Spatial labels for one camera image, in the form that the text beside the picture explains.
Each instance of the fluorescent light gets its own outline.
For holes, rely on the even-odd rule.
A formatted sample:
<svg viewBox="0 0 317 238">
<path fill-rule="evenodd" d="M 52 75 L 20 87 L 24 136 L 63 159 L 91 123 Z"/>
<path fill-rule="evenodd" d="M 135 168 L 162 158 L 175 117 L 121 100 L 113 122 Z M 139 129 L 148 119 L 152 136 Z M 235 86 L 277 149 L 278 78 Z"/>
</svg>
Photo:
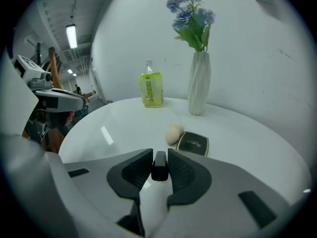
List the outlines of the fluorescent light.
<svg viewBox="0 0 317 238">
<path fill-rule="evenodd" d="M 77 48 L 76 27 L 75 25 L 66 26 L 66 34 L 71 49 Z"/>
</svg>

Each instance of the table surface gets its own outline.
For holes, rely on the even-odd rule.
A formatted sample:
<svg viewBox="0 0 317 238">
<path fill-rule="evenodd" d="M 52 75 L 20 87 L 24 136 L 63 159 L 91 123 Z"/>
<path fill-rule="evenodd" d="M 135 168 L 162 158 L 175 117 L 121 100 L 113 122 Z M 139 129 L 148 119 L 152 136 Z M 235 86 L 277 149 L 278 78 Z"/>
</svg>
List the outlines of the table surface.
<svg viewBox="0 0 317 238">
<path fill-rule="evenodd" d="M 209 138 L 207 157 L 235 164 L 272 187 L 290 204 L 309 188 L 311 175 L 299 153 L 281 136 L 236 112 L 206 105 L 200 116 L 188 113 L 187 100 L 164 99 L 161 108 L 145 108 L 141 98 L 108 104 L 79 121 L 65 137 L 64 163 L 107 158 L 138 149 L 170 148 L 164 134 L 172 123 Z M 107 131 L 113 140 L 104 137 Z"/>
</svg>

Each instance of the plastic bottle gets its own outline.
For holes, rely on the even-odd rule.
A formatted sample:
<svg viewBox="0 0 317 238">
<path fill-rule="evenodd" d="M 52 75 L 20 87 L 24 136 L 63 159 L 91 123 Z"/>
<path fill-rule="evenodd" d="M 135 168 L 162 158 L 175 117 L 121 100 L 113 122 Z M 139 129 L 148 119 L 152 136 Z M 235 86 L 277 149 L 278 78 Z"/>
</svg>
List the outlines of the plastic bottle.
<svg viewBox="0 0 317 238">
<path fill-rule="evenodd" d="M 161 107 L 163 105 L 162 75 L 154 72 L 152 60 L 146 60 L 145 66 L 145 73 L 139 78 L 142 102 L 148 108 Z"/>
</svg>

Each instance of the person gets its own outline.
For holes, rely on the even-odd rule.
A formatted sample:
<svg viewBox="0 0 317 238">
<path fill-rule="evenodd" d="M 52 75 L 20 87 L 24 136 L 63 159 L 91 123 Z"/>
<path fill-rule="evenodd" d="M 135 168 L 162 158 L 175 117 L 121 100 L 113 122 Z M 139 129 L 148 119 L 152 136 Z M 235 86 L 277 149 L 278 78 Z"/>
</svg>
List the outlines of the person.
<svg viewBox="0 0 317 238">
<path fill-rule="evenodd" d="M 77 91 L 77 94 L 81 95 L 81 90 L 80 90 L 80 87 L 78 85 L 75 85 L 76 86 L 76 91 Z"/>
</svg>

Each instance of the metal pipe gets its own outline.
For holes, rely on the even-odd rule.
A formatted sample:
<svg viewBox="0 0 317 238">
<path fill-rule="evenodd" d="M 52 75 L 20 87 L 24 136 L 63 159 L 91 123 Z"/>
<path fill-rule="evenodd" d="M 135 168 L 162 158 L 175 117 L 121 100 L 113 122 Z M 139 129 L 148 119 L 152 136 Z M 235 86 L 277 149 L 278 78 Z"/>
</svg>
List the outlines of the metal pipe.
<svg viewBox="0 0 317 238">
<path fill-rule="evenodd" d="M 84 59 L 84 68 L 85 68 L 85 75 L 87 73 L 87 59 Z"/>
<path fill-rule="evenodd" d="M 87 66 L 87 72 L 86 73 L 89 73 L 89 58 L 86 59 L 86 66 Z"/>
<path fill-rule="evenodd" d="M 84 68 L 84 74 L 86 74 L 86 65 L 85 65 L 85 59 L 83 59 L 83 68 Z"/>
<path fill-rule="evenodd" d="M 76 57 L 76 60 L 80 63 L 80 67 L 81 67 L 81 69 L 82 69 L 82 73 L 83 73 L 83 65 L 81 64 L 81 59 L 80 59 L 80 57 L 79 57 L 79 53 L 78 53 L 78 58 L 77 58 L 77 56 L 76 56 L 76 52 L 75 52 L 75 50 L 73 50 L 73 52 L 74 52 L 74 55 L 75 55 L 75 57 Z"/>
<path fill-rule="evenodd" d="M 83 74 L 85 74 L 85 67 L 84 67 L 84 63 L 82 61 L 82 58 L 79 58 L 79 61 L 80 61 L 81 69 L 83 70 Z"/>
</svg>

